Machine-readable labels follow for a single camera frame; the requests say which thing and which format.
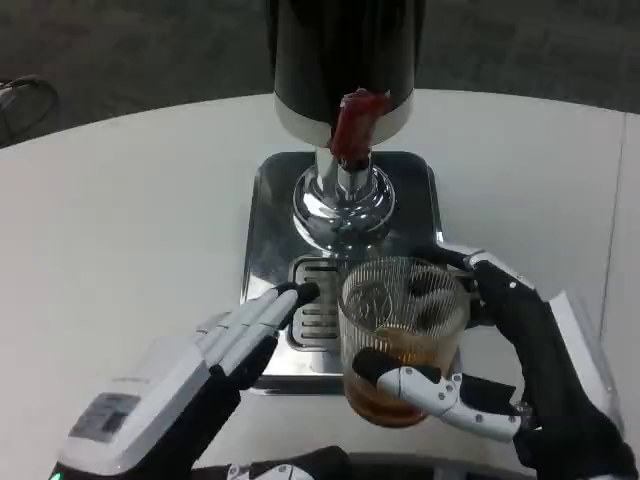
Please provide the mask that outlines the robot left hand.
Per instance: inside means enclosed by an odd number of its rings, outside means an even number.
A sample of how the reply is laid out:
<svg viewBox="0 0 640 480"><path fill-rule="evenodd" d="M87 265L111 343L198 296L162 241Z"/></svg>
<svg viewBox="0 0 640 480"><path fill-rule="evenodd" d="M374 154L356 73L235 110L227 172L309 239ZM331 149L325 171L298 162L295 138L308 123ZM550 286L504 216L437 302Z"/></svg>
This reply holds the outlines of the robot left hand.
<svg viewBox="0 0 640 480"><path fill-rule="evenodd" d="M52 479L188 479L263 376L280 333L320 296L315 282L270 288L195 333L160 340L87 405Z"/></svg>

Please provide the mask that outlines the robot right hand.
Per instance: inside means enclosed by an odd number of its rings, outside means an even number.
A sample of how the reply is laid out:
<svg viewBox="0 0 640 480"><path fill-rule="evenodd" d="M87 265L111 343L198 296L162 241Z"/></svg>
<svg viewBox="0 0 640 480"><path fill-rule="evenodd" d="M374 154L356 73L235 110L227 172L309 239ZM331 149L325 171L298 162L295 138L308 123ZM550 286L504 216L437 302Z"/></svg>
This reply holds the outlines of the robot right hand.
<svg viewBox="0 0 640 480"><path fill-rule="evenodd" d="M543 300L529 280L482 249L439 242L420 255L466 271L476 282L490 319L515 349L522 403L483 411L474 393L496 401L508 386L461 373L446 379L435 367L372 348L355 355L355 372L459 430L512 443L539 479L638 478L604 352L567 295Z"/></svg>

